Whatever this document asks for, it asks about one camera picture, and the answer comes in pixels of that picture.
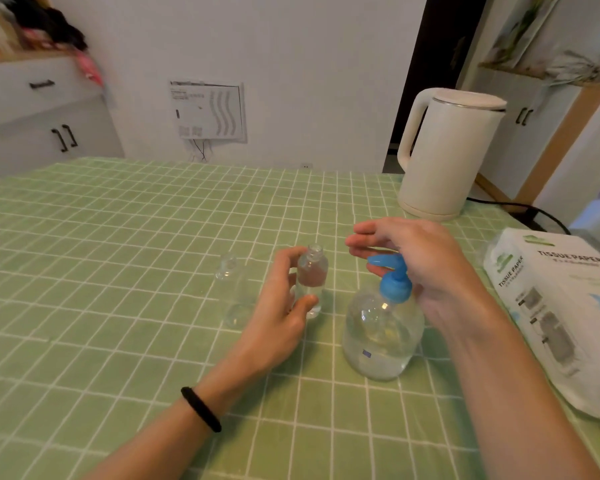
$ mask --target tissue paper package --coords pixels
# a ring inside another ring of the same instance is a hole
[[[600,417],[600,253],[576,236],[509,228],[483,266],[554,386]]]

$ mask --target white cabinet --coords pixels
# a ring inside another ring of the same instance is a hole
[[[472,91],[507,101],[507,115],[485,155],[480,176],[495,198],[532,203],[599,105],[600,84],[545,91],[536,77],[484,67],[478,71]],[[583,111],[572,111],[577,100]]]
[[[0,178],[84,156],[124,158],[101,88],[69,57],[0,64]]]

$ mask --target forearm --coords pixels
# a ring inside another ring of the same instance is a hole
[[[254,379],[249,361],[227,356],[194,388],[217,417],[225,414]],[[192,407],[179,399],[84,480],[180,478],[211,434]]]
[[[493,300],[474,312],[459,323],[480,333],[443,334],[489,478],[600,479],[515,325]]]

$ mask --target small clear bottle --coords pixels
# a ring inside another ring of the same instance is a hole
[[[220,311],[224,325],[241,330],[251,318],[254,300],[248,297],[245,283],[246,268],[232,253],[220,256],[214,288],[221,301]]]
[[[342,334],[342,350],[360,374],[379,381],[398,377],[409,363],[424,332],[424,316],[411,295],[412,284],[400,254],[368,258],[390,267],[379,288],[363,289],[352,298]]]
[[[296,300],[305,295],[312,294],[318,297],[318,304],[314,306],[306,317],[316,318],[322,309],[322,291],[327,281],[329,260],[324,255],[322,246],[311,244],[307,252],[298,259],[296,279]]]

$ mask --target kettle base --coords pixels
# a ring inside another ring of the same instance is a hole
[[[405,202],[400,201],[400,199],[398,200],[398,204],[400,205],[401,208],[403,208],[406,212],[408,212],[412,216],[421,217],[423,219],[427,219],[427,220],[435,221],[435,222],[449,221],[451,219],[455,219],[456,217],[458,217],[460,215],[460,212],[456,212],[455,214],[446,214],[446,215],[430,214],[428,212],[423,212],[422,210],[419,210],[419,209],[414,209],[413,207],[405,204]]]

